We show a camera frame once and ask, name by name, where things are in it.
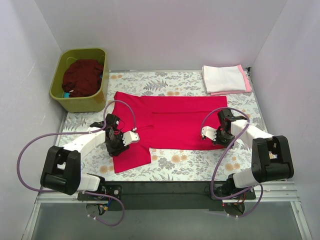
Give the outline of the bright red t shirt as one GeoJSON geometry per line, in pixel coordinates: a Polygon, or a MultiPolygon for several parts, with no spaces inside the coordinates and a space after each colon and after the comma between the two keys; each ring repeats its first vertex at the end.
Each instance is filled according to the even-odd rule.
{"type": "Polygon", "coordinates": [[[139,142],[113,157],[115,173],[151,163],[150,149],[209,151],[219,149],[209,139],[201,139],[206,116],[210,127],[220,125],[212,110],[227,107],[226,96],[135,96],[114,95],[113,114],[122,120],[127,132],[136,124],[139,142]]]}

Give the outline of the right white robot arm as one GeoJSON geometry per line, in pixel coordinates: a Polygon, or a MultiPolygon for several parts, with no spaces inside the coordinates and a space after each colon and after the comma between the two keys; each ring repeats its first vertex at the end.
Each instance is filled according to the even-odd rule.
{"type": "Polygon", "coordinates": [[[214,145],[231,148],[242,140],[251,148],[251,166],[229,175],[226,182],[215,190],[218,196],[237,199],[245,188],[260,183],[291,179],[294,166],[288,139],[272,135],[248,123],[245,116],[235,116],[230,109],[217,113],[220,126],[212,140],[214,145]]]}

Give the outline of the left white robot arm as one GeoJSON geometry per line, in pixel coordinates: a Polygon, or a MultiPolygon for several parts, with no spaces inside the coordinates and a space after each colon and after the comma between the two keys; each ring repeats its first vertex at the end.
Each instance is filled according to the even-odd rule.
{"type": "Polygon", "coordinates": [[[118,129],[120,120],[109,113],[105,121],[92,123],[87,130],[88,134],[82,134],[61,147],[50,147],[40,178],[41,186],[67,195],[89,191],[95,200],[103,199],[107,193],[103,185],[105,179],[82,173],[81,162],[101,144],[106,145],[111,157],[116,157],[128,150],[130,144],[140,140],[136,132],[122,132],[118,129]]]}

